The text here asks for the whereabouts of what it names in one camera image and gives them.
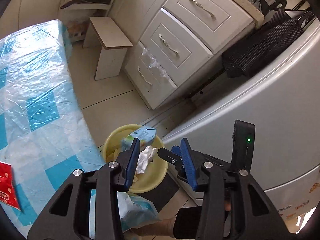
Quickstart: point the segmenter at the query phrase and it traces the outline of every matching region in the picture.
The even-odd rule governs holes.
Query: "wooden stool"
[[[132,43],[109,17],[90,17],[84,48],[102,45],[95,80],[114,77],[120,72],[127,49]]]

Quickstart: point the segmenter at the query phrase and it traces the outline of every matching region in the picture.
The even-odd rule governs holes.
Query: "drawer handle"
[[[171,50],[172,52],[174,52],[176,54],[177,57],[179,57],[179,52],[177,52],[176,50],[174,50],[170,45],[169,43],[164,39],[162,38],[162,35],[159,34],[159,38],[161,39],[162,43],[169,49]]]
[[[146,83],[148,83],[150,86],[152,86],[152,83],[150,83],[148,80],[146,80],[146,78],[144,77],[144,75],[141,73],[139,66],[138,66],[138,72],[139,72],[140,76],[143,78],[143,80],[144,80]]]
[[[205,10],[212,18],[215,18],[214,14],[212,12],[209,12],[208,10],[204,9],[204,7],[201,3],[197,2],[196,0],[189,0],[189,1],[194,2],[196,4],[196,6],[198,6],[202,10]]]

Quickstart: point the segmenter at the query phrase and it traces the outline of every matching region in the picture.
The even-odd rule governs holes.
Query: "blue gripper pad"
[[[196,191],[198,188],[198,184],[196,180],[196,168],[192,162],[190,152],[189,152],[192,150],[186,138],[183,138],[181,140],[180,151],[181,151],[182,161],[183,161],[184,169],[186,171],[188,183],[192,187],[192,190]]]
[[[180,147],[179,146],[172,146],[172,148],[171,148],[171,151],[174,153],[174,154],[176,154],[176,155],[178,155],[178,156],[180,156],[181,157],[181,150],[180,150]]]
[[[124,186],[127,187],[127,190],[129,190],[129,188],[133,183],[133,177],[136,173],[137,163],[140,155],[140,141],[138,138],[135,138],[133,140],[129,151],[132,153],[127,165],[127,169],[125,173],[125,183],[124,183]]]

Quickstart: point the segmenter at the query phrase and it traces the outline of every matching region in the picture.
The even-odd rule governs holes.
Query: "shelf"
[[[72,4],[62,10],[109,10],[111,8],[110,4],[96,4],[96,3],[77,3]]]
[[[127,49],[132,43],[109,17],[90,17],[92,27],[104,49]]]

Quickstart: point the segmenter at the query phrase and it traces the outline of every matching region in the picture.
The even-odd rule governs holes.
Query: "red packet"
[[[11,165],[0,162],[0,201],[20,210],[12,181]]]

